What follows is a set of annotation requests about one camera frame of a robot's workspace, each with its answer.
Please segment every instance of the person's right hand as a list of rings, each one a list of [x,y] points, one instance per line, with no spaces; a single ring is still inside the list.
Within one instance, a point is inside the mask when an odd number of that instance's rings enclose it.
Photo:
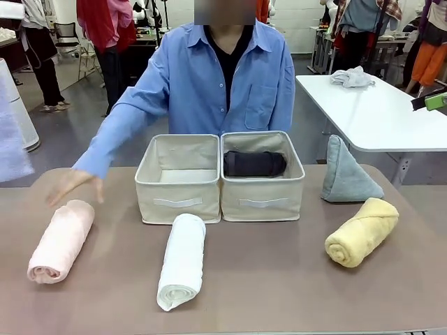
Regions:
[[[50,194],[47,196],[47,203],[50,206],[55,206],[65,195],[83,184],[91,184],[96,190],[96,198],[99,203],[104,202],[103,197],[103,181],[88,172],[79,170],[70,170],[60,180],[59,183],[53,187]]]

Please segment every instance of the white strap handle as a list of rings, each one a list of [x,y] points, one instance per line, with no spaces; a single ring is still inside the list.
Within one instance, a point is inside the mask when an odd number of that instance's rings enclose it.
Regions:
[[[154,199],[154,204],[156,206],[166,206],[171,208],[184,208],[184,207],[191,207],[195,206],[196,204],[202,204],[202,198],[194,198],[189,200],[183,200],[183,201],[170,201],[170,200],[164,200],[164,199]]]
[[[288,204],[288,198],[267,200],[267,201],[253,201],[247,199],[239,199],[240,206],[254,207],[254,208],[284,207],[287,204]]]

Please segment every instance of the black chair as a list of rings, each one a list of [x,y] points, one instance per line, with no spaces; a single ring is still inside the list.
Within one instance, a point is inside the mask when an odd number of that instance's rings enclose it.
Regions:
[[[56,47],[72,47],[76,48],[79,44],[79,38],[76,34],[76,23],[54,23],[54,32],[56,33],[57,43],[55,43]],[[61,38],[75,38],[76,41],[73,42],[61,42]]]

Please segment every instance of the wall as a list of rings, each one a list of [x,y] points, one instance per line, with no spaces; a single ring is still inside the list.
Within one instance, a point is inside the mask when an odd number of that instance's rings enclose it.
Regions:
[[[75,22],[75,0],[50,0],[54,4],[55,15],[58,22]],[[400,0],[400,6],[404,12],[401,23],[403,28],[416,17],[415,9],[424,0]],[[156,0],[159,10],[162,12],[164,22],[163,2]],[[168,20],[171,27],[192,22],[194,18],[194,0],[168,0]],[[324,7],[319,0],[277,0],[277,14],[272,18],[272,23],[285,31],[287,43],[292,53],[310,53],[314,46],[315,32],[310,26],[318,25],[323,17]]]

